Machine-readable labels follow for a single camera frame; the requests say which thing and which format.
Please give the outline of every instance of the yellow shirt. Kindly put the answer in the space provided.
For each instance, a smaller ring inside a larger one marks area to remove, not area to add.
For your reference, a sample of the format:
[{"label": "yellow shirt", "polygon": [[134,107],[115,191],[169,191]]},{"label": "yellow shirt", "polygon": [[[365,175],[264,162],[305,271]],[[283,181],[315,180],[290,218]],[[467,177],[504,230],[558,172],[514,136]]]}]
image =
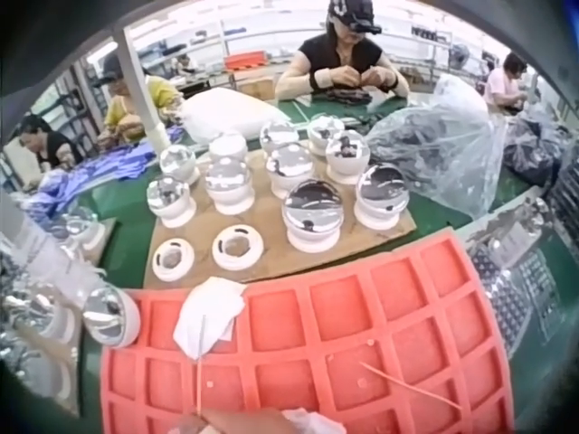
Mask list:
[{"label": "yellow shirt", "polygon": [[[146,76],[148,91],[153,100],[153,104],[157,109],[164,109],[168,106],[175,97],[181,95],[181,93],[173,86],[169,80],[165,80],[162,77],[156,76]],[[125,106],[125,99],[119,95],[115,96],[109,105],[109,110],[107,111],[107,116],[105,117],[105,125],[107,127],[115,128],[121,119],[123,119],[128,113],[127,107]],[[138,136],[125,137],[130,142],[140,140],[145,136],[142,133]]]}]

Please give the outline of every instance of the blue fabric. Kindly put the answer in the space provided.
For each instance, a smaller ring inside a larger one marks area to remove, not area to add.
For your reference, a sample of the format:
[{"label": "blue fabric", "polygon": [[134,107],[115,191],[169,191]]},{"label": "blue fabric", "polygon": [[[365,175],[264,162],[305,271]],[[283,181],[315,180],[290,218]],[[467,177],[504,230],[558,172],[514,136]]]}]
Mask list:
[{"label": "blue fabric", "polygon": [[[167,134],[175,143],[184,133],[180,127],[170,127]],[[104,176],[115,179],[135,179],[144,174],[147,164],[155,158],[155,152],[148,139],[137,146],[123,146],[113,149],[103,156],[84,161],[66,173],[55,173],[42,182],[38,193],[30,200],[26,212],[41,226],[46,220],[63,212],[79,196],[89,183]]]}]

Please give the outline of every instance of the white bag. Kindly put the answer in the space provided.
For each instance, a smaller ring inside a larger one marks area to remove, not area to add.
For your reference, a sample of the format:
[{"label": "white bag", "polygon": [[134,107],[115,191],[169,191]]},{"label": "white bag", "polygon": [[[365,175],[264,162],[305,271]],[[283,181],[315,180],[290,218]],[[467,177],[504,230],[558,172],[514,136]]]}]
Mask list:
[{"label": "white bag", "polygon": [[271,120],[290,118],[277,107],[235,90],[211,89],[194,95],[183,105],[185,130],[201,145],[228,131],[253,140]]}]

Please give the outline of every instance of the black cap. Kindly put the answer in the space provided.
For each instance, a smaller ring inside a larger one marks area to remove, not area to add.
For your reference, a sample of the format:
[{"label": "black cap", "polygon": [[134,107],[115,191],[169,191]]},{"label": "black cap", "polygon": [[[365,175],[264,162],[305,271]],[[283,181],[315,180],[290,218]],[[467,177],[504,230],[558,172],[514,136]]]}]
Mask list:
[{"label": "black cap", "polygon": [[330,0],[327,12],[357,33],[382,32],[374,25],[374,5],[372,0]]},{"label": "black cap", "polygon": [[94,84],[94,87],[99,88],[122,78],[123,70],[120,68],[119,57],[115,52],[110,52],[102,61],[102,75]]}]

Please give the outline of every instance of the cardboard box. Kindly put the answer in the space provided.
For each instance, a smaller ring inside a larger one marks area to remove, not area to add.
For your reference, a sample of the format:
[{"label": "cardboard box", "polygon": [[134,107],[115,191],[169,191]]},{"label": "cardboard box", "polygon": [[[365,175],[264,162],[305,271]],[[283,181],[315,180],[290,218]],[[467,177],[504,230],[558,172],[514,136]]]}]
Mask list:
[{"label": "cardboard box", "polygon": [[262,101],[275,99],[275,85],[271,78],[245,81],[237,86],[237,90]]}]

